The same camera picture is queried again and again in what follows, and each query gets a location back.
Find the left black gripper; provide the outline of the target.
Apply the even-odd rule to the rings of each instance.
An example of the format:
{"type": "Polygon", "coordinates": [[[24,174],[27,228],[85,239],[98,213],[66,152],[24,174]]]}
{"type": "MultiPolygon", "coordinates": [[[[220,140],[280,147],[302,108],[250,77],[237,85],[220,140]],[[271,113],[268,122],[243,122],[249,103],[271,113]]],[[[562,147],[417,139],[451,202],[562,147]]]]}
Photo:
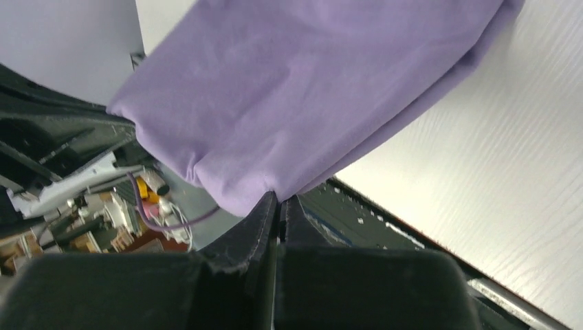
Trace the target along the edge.
{"type": "Polygon", "coordinates": [[[39,192],[108,154],[116,167],[151,163],[130,121],[1,66],[2,186],[39,192]]]}

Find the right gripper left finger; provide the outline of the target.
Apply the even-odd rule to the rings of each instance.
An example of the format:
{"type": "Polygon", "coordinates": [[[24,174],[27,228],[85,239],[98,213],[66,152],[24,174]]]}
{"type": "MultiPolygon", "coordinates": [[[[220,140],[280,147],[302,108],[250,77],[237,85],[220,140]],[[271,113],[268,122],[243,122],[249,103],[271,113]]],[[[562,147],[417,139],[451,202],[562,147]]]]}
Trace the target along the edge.
{"type": "Polygon", "coordinates": [[[273,329],[278,202],[199,252],[46,254],[16,277],[2,329],[273,329]]]}

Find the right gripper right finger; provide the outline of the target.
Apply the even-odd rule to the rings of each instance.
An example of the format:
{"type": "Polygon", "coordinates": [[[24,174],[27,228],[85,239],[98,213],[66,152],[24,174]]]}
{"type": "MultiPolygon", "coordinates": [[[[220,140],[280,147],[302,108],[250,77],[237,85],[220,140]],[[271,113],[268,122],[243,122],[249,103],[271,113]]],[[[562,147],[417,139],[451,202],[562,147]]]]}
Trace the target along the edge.
{"type": "Polygon", "coordinates": [[[333,247],[308,237],[297,197],[280,206],[278,329],[480,329],[456,262],[441,252],[333,247]]]}

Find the purple t shirt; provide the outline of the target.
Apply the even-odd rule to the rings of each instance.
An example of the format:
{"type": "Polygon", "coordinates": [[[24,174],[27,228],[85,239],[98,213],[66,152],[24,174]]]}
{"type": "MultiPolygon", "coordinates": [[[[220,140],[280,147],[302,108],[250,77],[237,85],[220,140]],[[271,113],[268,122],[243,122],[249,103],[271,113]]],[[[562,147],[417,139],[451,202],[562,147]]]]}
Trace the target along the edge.
{"type": "Polygon", "coordinates": [[[306,192],[435,105],[522,1],[197,1],[107,106],[229,213],[306,192]]]}

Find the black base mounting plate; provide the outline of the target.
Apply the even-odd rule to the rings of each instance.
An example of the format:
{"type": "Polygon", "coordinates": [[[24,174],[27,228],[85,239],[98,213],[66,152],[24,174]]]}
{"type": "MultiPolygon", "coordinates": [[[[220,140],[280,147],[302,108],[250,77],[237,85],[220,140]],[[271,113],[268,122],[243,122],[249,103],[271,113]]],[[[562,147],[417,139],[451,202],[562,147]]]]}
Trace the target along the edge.
{"type": "MultiPolygon", "coordinates": [[[[393,215],[379,210],[340,184],[327,181],[299,195],[299,199],[309,220],[319,225],[335,245],[382,250],[430,250],[452,256],[393,215]]],[[[479,279],[482,275],[463,261],[454,259],[466,281],[479,279]]],[[[482,329],[532,329],[473,287],[468,290],[482,329]]]]}

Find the aluminium frame rail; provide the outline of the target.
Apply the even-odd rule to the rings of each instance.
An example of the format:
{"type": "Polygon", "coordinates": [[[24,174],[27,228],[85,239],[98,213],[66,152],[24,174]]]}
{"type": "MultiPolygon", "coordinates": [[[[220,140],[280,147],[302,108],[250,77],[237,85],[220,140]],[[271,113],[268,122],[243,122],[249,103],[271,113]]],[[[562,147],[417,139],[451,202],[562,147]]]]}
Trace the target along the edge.
{"type": "Polygon", "coordinates": [[[504,309],[530,329],[567,330],[567,326],[542,312],[503,286],[486,278],[473,278],[467,284],[480,295],[504,309]]]}

